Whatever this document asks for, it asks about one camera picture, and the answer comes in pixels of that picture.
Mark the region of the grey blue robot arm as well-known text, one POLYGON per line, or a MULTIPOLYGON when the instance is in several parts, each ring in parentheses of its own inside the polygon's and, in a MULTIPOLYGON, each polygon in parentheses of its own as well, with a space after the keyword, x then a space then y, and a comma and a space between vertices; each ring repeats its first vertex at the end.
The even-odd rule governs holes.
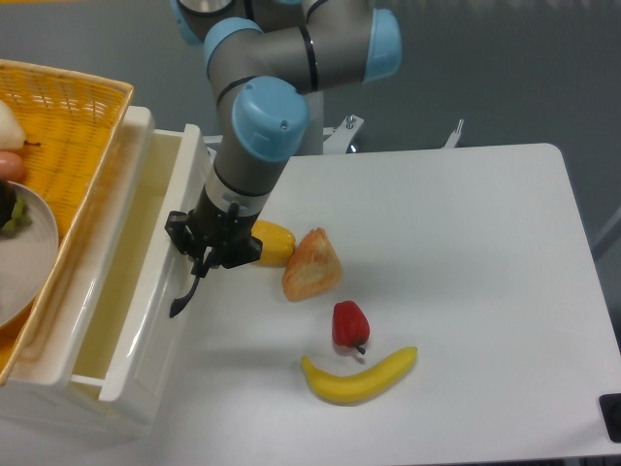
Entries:
POLYGON ((222 140, 197 205, 169 215, 166 230, 193 263, 256 261, 251 228, 310 122, 307 97, 394 75, 398 20, 365 1, 175 1, 183 37, 203 48, 222 140))

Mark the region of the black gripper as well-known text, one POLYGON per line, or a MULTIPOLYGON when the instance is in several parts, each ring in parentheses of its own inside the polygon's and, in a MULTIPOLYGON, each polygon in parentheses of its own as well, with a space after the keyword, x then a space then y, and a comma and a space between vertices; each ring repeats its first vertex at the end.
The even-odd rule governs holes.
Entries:
POLYGON ((175 248, 193 262, 191 274, 204 278, 212 268, 231 269, 257 261, 262 242, 253 237, 258 214, 243 215, 238 200, 226 201, 221 210, 202 193, 188 213, 170 211, 165 230, 175 248))

